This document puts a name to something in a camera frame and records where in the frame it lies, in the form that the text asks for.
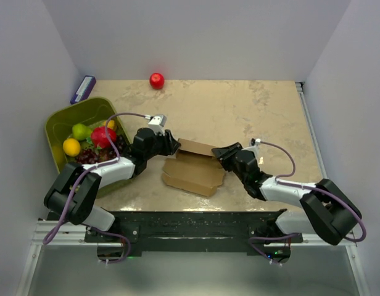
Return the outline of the brown cardboard paper box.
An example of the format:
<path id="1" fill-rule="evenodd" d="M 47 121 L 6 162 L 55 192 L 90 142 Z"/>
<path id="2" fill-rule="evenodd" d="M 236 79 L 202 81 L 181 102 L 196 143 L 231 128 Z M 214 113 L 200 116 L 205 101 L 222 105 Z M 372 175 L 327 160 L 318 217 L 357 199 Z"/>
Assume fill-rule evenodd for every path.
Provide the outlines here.
<path id="1" fill-rule="evenodd" d="M 167 158 L 162 180 L 170 187 L 210 197 L 223 185 L 225 170 L 212 153 L 214 146 L 179 139 L 175 157 Z"/>

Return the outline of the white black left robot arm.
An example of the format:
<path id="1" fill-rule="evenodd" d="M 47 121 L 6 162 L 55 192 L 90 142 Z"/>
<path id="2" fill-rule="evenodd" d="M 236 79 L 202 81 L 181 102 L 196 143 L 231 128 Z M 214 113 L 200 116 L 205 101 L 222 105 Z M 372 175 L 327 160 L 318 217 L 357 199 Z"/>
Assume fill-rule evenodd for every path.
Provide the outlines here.
<path id="1" fill-rule="evenodd" d="M 63 214 L 62 221 L 97 228 L 105 241 L 113 242 L 120 236 L 120 226 L 114 223 L 113 214 L 94 204 L 99 189 L 137 177 L 152 157 L 174 155 L 180 147 L 168 129 L 155 133 L 150 128 L 141 128 L 117 160 L 94 165 L 67 163 L 46 194 L 44 205 L 58 215 Z"/>

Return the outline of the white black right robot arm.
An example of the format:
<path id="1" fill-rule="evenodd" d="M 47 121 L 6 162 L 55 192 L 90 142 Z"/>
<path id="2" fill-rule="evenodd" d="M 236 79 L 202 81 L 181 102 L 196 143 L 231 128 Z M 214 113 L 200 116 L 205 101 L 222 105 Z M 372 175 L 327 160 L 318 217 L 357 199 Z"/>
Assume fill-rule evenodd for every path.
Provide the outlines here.
<path id="1" fill-rule="evenodd" d="M 212 153 L 228 172 L 233 172 L 245 191 L 254 199 L 281 202 L 301 208 L 299 215 L 282 212 L 267 227 L 268 237 L 282 242 L 295 234 L 316 234 L 330 245 L 342 240 L 361 242 L 366 229 L 360 210 L 330 179 L 317 183 L 287 181 L 294 175 L 296 166 L 288 174 L 269 175 L 258 165 L 258 150 L 263 141 L 251 139 L 248 147 L 235 143 L 213 148 Z"/>

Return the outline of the purple white small box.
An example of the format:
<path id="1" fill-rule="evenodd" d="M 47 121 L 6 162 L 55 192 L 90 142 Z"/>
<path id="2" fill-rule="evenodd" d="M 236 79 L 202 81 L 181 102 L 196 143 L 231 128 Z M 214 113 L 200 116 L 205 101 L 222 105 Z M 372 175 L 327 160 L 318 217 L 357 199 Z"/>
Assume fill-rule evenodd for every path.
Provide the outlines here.
<path id="1" fill-rule="evenodd" d="M 70 99 L 70 104 L 77 104 L 81 101 L 87 99 L 96 84 L 96 79 L 94 76 L 85 75 L 82 82 L 80 83 L 78 89 L 75 91 L 74 95 Z"/>

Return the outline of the small orange fruit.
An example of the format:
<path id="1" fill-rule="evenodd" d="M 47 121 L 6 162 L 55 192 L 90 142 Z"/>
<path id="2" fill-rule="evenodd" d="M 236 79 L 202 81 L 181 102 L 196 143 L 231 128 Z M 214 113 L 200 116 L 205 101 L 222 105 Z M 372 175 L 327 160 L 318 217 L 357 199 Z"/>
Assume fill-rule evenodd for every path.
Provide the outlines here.
<path id="1" fill-rule="evenodd" d="M 117 129 L 117 124 L 114 120 L 109 120 L 109 121 L 104 121 L 103 126 L 108 127 L 109 129 L 116 130 Z"/>

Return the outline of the red apple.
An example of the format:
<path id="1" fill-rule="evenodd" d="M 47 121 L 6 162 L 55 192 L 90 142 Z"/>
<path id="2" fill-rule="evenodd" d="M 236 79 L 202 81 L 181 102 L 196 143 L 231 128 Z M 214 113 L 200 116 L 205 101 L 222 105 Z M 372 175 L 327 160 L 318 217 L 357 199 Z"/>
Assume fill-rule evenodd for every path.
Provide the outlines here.
<path id="1" fill-rule="evenodd" d="M 153 73 L 149 78 L 149 84 L 153 89 L 162 89 L 165 84 L 165 78 L 161 73 Z"/>

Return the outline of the red dragon fruit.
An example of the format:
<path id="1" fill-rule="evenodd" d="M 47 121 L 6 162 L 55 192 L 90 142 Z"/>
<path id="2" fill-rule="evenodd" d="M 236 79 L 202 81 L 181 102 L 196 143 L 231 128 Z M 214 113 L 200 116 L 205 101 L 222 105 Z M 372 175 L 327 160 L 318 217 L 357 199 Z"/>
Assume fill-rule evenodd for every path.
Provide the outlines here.
<path id="1" fill-rule="evenodd" d="M 95 148 L 105 149 L 111 146 L 110 142 L 116 142 L 117 134 L 114 130 L 109 128 L 106 132 L 105 127 L 101 126 L 93 130 L 90 135 L 90 140 Z"/>

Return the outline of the dark purple grapes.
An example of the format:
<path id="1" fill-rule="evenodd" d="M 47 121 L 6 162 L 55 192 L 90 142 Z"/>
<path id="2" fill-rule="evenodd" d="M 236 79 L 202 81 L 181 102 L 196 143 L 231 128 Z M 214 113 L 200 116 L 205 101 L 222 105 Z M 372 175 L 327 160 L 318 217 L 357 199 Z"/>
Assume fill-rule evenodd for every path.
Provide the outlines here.
<path id="1" fill-rule="evenodd" d="M 126 147 L 128 146 L 126 137 L 122 134 L 119 134 L 116 137 L 114 144 L 120 155 L 124 153 Z M 81 151 L 75 157 L 75 161 L 80 164 L 96 164 L 113 160 L 116 157 L 116 152 L 111 146 L 103 149 L 97 149 L 92 144 L 91 138 L 87 138 L 85 141 L 81 142 Z"/>

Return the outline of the olive green plastic bin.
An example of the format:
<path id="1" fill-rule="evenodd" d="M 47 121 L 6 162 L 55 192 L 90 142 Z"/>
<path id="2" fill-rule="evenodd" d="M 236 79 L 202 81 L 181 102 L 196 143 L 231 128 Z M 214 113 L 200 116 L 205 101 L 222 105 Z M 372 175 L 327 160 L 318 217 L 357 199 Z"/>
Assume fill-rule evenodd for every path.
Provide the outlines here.
<path id="1" fill-rule="evenodd" d="M 61 172 L 65 164 L 75 159 L 65 155 L 63 142 L 72 135 L 72 126 L 82 123 L 96 128 L 117 111 L 111 101 L 92 97 L 53 113 L 46 121 L 45 133 L 56 170 Z"/>

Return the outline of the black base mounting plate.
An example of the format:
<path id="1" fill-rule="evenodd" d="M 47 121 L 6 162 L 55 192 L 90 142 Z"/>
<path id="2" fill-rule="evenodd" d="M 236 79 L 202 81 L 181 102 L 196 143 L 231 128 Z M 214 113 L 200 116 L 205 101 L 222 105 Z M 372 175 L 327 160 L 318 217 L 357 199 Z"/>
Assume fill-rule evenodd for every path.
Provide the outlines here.
<path id="1" fill-rule="evenodd" d="M 90 222 L 87 243 L 103 243 L 98 257 L 107 263 L 138 257 L 144 252 L 233 252 L 260 255 L 283 263 L 298 233 L 285 234 L 277 212 L 112 212 L 113 225 L 103 230 Z"/>

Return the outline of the green pear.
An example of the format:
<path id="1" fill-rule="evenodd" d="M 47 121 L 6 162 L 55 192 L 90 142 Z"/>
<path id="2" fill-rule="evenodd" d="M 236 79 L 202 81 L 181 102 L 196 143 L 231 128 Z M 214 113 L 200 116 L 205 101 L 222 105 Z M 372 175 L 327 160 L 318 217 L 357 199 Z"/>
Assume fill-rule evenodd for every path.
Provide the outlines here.
<path id="1" fill-rule="evenodd" d="M 72 126 L 72 136 L 77 141 L 85 141 L 88 137 L 90 137 L 93 130 L 82 124 L 78 123 Z"/>

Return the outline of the yellow lemon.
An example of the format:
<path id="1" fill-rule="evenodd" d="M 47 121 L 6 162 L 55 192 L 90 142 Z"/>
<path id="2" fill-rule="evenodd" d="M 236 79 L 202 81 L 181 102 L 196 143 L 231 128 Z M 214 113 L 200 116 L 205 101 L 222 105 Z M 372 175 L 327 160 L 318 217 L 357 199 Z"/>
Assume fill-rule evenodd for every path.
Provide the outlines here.
<path id="1" fill-rule="evenodd" d="M 74 138 L 66 139 L 62 144 L 62 148 L 69 157 L 76 157 L 81 152 L 81 145 Z"/>

